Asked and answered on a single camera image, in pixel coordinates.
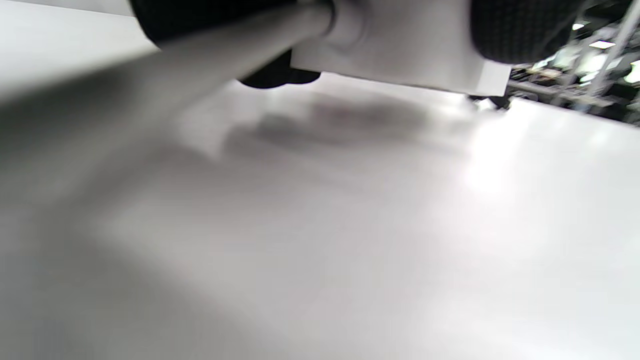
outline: black rubber wheel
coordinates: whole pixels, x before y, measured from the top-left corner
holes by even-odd
[[[255,13],[293,4],[296,0],[130,0],[145,34],[162,48],[173,39],[203,29],[224,26]],[[291,50],[243,79],[254,88],[275,88],[284,84],[305,84],[319,72],[292,69]]]
[[[544,60],[566,45],[584,0],[473,0],[478,52],[500,63]]]

